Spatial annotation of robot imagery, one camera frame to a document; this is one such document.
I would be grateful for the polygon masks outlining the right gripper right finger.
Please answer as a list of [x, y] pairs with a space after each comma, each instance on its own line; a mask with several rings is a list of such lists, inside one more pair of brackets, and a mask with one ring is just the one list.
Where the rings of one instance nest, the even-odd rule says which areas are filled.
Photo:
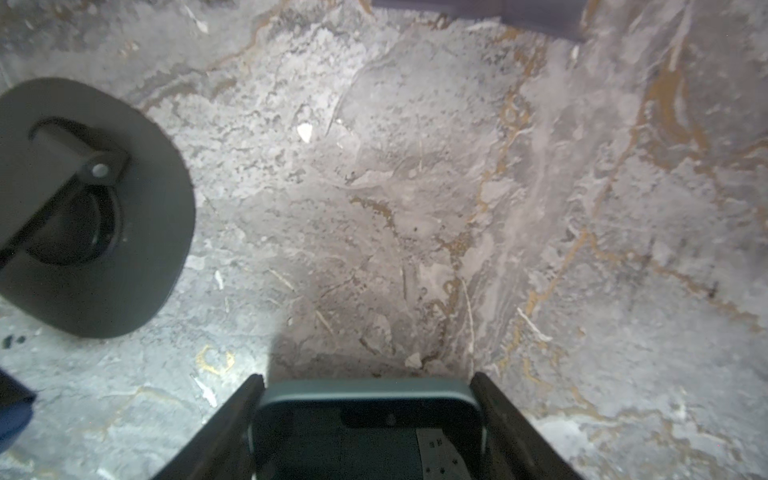
[[474, 374], [470, 388], [485, 418], [481, 479], [581, 480], [489, 376]]

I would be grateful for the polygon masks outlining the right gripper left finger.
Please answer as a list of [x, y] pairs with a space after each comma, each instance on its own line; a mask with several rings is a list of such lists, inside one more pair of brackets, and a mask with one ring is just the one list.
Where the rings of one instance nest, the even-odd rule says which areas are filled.
[[250, 375], [153, 479], [252, 479], [255, 461], [247, 430], [264, 391], [263, 377]]

